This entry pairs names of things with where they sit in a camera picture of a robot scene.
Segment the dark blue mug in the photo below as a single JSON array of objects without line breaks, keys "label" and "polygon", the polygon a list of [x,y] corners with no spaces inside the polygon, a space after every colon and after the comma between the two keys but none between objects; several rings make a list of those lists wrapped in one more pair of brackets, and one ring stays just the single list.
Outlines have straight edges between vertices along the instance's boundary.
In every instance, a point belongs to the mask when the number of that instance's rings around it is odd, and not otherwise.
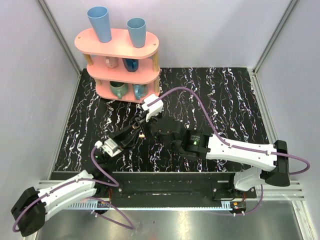
[{"label": "dark blue mug", "polygon": [[131,58],[123,58],[122,59],[123,65],[128,72],[136,72],[139,68],[139,60],[138,59],[131,59]]}]

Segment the pink three-tier wooden shelf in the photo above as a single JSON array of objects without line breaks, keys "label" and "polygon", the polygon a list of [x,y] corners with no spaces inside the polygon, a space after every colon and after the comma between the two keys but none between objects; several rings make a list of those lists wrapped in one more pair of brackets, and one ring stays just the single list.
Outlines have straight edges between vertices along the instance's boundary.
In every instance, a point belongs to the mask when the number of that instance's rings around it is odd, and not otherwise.
[{"label": "pink three-tier wooden shelf", "polygon": [[[141,103],[145,98],[136,100],[133,84],[147,85],[147,95],[160,95],[159,39],[151,32],[146,32],[145,45],[133,46],[127,29],[112,28],[109,42],[99,41],[93,28],[80,32],[74,40],[75,47],[83,53],[87,61],[86,70],[96,83],[96,93],[104,99],[117,100],[110,89],[110,82],[128,84],[128,93],[122,101]],[[106,57],[118,58],[118,66],[108,68]],[[138,60],[138,70],[128,72],[123,58]]]}]

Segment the tall light blue cup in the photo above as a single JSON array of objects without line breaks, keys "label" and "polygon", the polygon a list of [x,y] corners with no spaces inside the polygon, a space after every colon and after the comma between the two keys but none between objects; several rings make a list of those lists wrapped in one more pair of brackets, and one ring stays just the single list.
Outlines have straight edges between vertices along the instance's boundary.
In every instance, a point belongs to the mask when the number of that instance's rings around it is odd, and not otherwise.
[{"label": "tall light blue cup", "polygon": [[104,6],[95,6],[87,11],[87,17],[93,30],[101,43],[108,43],[112,40],[109,11]]}]

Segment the beige earbud charging case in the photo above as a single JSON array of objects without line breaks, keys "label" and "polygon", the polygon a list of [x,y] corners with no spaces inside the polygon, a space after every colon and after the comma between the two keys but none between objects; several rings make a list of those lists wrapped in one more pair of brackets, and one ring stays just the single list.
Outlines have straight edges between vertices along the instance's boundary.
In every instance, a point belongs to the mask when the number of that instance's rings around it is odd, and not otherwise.
[{"label": "beige earbud charging case", "polygon": [[138,136],[138,137],[144,139],[144,138],[145,138],[145,134],[141,131],[141,132],[139,133],[139,136]]}]

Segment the green ceramic mug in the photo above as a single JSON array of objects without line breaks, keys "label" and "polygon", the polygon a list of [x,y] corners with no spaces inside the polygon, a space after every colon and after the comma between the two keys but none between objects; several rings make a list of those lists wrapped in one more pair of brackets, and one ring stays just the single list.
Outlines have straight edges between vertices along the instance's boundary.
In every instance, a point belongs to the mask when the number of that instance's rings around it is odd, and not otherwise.
[{"label": "green ceramic mug", "polygon": [[129,91],[129,85],[124,82],[111,81],[110,83],[111,92],[118,98],[122,99]]}]

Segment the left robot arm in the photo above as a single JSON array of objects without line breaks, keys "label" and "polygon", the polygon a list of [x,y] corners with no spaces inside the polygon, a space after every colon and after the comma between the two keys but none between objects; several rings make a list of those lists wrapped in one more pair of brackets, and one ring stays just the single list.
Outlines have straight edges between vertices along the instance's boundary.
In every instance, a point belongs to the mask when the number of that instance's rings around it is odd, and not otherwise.
[{"label": "left robot arm", "polygon": [[133,148],[142,133],[137,124],[111,133],[105,141],[98,140],[91,150],[91,170],[83,170],[52,187],[40,190],[27,188],[11,209],[15,220],[13,232],[23,237],[30,236],[70,205],[87,198],[103,198],[109,188],[119,187],[119,182],[108,173],[105,163]]}]

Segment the black earbud charging case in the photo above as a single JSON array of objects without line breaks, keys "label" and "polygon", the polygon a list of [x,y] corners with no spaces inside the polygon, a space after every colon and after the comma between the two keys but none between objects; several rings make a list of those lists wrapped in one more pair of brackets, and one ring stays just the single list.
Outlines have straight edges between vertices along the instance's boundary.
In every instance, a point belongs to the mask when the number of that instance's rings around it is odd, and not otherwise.
[{"label": "black earbud charging case", "polygon": [[140,129],[141,132],[144,131],[144,120],[134,120],[132,122],[132,128],[134,130]]}]

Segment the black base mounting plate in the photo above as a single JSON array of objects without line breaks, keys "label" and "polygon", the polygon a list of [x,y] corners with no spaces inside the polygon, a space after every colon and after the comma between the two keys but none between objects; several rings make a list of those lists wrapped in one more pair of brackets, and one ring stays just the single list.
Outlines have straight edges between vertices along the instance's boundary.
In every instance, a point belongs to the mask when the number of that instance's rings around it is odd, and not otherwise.
[{"label": "black base mounting plate", "polygon": [[97,198],[111,198],[117,208],[216,207],[222,200],[255,199],[254,187],[232,189],[233,173],[115,172],[118,187],[97,183]]}]

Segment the pink mug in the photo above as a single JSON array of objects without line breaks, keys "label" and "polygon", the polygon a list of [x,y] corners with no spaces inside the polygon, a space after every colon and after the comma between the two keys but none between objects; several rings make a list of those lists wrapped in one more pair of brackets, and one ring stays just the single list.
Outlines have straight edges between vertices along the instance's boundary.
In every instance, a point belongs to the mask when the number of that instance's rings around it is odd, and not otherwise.
[{"label": "pink mug", "polygon": [[119,64],[119,59],[117,57],[106,56],[105,64],[110,69],[116,68]]}]

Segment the short light blue cup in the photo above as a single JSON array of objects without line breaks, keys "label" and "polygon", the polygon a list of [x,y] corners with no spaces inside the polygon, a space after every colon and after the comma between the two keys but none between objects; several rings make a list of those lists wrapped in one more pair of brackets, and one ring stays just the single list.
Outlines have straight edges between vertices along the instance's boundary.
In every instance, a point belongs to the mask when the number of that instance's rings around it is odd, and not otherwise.
[{"label": "short light blue cup", "polygon": [[127,29],[132,45],[135,48],[142,48],[146,42],[146,21],[143,18],[135,17],[127,21]]}]

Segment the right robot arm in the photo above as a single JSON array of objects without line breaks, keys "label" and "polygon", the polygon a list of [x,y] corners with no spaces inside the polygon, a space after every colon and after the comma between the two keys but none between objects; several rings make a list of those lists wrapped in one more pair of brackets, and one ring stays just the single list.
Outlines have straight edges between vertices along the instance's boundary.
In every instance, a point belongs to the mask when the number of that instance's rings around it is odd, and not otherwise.
[{"label": "right robot arm", "polygon": [[188,160],[226,160],[250,165],[249,169],[235,173],[227,185],[228,195],[232,198],[239,198],[257,185],[290,185],[289,160],[285,156],[287,144],[284,141],[266,144],[263,150],[259,144],[219,139],[215,134],[186,129],[181,122],[169,116],[148,117],[142,125],[156,141]]}]

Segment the right controller board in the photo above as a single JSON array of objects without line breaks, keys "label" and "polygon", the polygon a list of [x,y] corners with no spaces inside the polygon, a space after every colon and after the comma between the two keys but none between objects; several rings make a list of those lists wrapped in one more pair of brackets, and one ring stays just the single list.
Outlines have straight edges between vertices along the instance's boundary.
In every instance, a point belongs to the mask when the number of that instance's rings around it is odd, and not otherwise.
[{"label": "right controller board", "polygon": [[245,210],[247,208],[247,203],[245,201],[234,201],[231,207],[235,210]]}]

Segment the controller board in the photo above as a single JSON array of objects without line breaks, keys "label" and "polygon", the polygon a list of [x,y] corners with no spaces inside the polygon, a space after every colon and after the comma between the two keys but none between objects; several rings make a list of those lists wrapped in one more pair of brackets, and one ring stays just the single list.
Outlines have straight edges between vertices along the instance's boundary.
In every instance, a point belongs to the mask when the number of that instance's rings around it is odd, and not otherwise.
[{"label": "controller board", "polygon": [[105,200],[98,200],[97,201],[97,207],[99,209],[105,209],[110,207],[110,202]]},{"label": "controller board", "polygon": [[234,201],[231,207],[235,210],[245,210],[247,208],[247,203],[245,201]]}]

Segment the left controller board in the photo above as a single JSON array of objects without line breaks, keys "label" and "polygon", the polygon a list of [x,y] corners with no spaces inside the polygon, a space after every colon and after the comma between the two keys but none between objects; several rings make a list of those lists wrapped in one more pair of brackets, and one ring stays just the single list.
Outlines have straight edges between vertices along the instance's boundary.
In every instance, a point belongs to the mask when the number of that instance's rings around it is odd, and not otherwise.
[{"label": "left controller board", "polygon": [[97,201],[97,207],[99,209],[105,209],[110,207],[110,202],[105,200],[98,200]]}]

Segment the blue butterfly mug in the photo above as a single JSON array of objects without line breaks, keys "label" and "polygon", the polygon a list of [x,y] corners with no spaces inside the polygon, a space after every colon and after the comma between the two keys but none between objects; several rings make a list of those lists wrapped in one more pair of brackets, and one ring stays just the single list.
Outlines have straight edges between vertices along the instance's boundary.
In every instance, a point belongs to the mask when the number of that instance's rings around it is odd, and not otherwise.
[{"label": "blue butterfly mug", "polygon": [[133,84],[133,91],[136,100],[140,100],[148,94],[147,84]]}]

